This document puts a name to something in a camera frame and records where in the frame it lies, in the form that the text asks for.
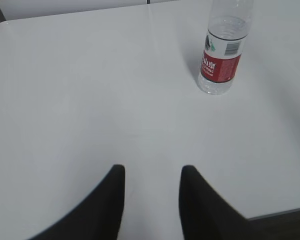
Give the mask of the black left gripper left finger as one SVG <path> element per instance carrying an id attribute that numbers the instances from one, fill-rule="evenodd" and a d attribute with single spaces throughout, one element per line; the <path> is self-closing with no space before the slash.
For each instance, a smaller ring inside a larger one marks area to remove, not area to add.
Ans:
<path id="1" fill-rule="evenodd" d="M 116 240 L 124 211 L 125 179 L 124 166 L 113 165 L 79 205 L 32 239 Z"/>

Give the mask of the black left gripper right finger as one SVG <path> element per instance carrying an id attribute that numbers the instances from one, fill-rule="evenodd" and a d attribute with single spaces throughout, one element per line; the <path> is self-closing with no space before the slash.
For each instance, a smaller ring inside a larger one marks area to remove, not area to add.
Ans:
<path id="1" fill-rule="evenodd" d="M 184 239 L 255 240 L 259 233 L 192 165 L 182 168 L 179 215 Z"/>

